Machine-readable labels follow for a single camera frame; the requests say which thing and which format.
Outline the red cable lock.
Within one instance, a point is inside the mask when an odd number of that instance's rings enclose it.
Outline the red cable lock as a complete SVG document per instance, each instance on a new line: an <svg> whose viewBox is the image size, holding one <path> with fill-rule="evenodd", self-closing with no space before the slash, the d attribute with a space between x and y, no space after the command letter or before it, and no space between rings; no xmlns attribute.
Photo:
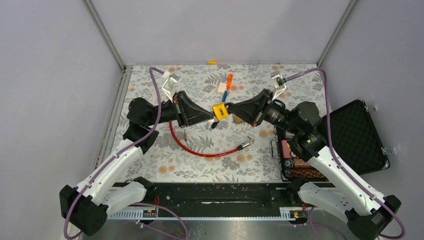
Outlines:
<svg viewBox="0 0 424 240"><path fill-rule="evenodd" d="M185 143L187 143L185 139L184 139L184 142L182 142L178 138L178 136L175 132L172 121L168 122L168 126L169 126L170 134L171 134L173 140L175 141L175 143L185 152L187 152L191 155L197 156L197 157L208 158L208 159L224 157L224 156L232 155L234 153L245 150L252 144L252 141L248 140L246 142L240 143L239 145L235 146L232 149L228 149L228 150L225 150L225 151L215 150L214 152L205 152L205 150L202 149L202 148L187 146L187 144L185 144Z"/></svg>

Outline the yellow padlock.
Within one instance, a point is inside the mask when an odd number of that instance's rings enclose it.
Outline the yellow padlock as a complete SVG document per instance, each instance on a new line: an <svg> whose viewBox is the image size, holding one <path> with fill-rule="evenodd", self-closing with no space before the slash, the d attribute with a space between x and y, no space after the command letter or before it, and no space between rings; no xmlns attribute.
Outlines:
<svg viewBox="0 0 424 240"><path fill-rule="evenodd" d="M218 121L226 119L230 116L224 102L212 106L213 113Z"/></svg>

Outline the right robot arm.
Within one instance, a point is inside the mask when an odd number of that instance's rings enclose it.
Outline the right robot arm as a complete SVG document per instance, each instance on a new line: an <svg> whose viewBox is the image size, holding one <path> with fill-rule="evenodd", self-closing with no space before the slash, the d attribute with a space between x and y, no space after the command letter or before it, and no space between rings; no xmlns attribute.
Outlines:
<svg viewBox="0 0 424 240"><path fill-rule="evenodd" d="M268 122L292 133L288 140L292 152L323 174L339 191L336 194L308 180L296 179L286 193L291 205L304 202L321 208L346 223L361 240L376 239L397 219L400 200L368 184L336 153L330 138L317 131L322 118L314 102L304 101L288 110L270 90L264 89L249 100L224 103L214 112L218 117L235 115L253 127Z"/></svg>

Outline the small brass padlock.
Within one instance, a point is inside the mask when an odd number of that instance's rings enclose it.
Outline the small brass padlock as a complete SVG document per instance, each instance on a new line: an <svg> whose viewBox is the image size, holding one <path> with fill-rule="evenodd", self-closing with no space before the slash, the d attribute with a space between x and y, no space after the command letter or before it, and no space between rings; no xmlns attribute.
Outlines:
<svg viewBox="0 0 424 240"><path fill-rule="evenodd" d="M183 139L184 139L185 142L188 141L188 135L187 135L186 130L183 131Z"/></svg>

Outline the long shackle brass padlock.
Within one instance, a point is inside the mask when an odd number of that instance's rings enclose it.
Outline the long shackle brass padlock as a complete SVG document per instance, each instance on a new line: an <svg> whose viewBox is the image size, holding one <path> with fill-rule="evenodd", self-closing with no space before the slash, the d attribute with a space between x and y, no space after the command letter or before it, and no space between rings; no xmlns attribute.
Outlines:
<svg viewBox="0 0 424 240"><path fill-rule="evenodd" d="M239 125L239 124L244 122L240 117L238 117L236 115L233 115L233 121L236 125Z"/></svg>

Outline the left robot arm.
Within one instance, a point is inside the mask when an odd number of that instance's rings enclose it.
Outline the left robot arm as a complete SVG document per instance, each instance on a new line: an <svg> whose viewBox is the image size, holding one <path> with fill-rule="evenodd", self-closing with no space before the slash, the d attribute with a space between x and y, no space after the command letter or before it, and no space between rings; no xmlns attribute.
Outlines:
<svg viewBox="0 0 424 240"><path fill-rule="evenodd" d="M129 126L123 139L106 160L75 187L65 185L59 192L61 215L87 236L97 233L112 215L132 203L152 204L155 192L141 182L131 182L116 193L109 190L118 177L154 144L158 124L177 121L189 127L212 120L214 114L195 104L185 91L172 99L153 105L142 97L134 98L128 106Z"/></svg>

